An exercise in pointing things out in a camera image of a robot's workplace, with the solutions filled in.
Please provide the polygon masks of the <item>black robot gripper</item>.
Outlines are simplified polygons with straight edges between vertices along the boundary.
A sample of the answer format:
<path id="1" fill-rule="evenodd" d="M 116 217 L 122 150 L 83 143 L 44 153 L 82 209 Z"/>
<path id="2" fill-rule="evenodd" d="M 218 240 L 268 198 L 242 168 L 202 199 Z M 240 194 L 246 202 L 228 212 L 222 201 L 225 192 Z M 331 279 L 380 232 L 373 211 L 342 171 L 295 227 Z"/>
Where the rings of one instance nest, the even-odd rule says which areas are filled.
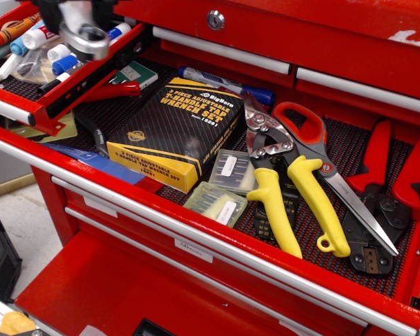
<path id="1" fill-rule="evenodd" d="M 50 32 L 58 32 L 65 23 L 72 32 L 90 25 L 107 30 L 117 1 L 31 1 Z"/>

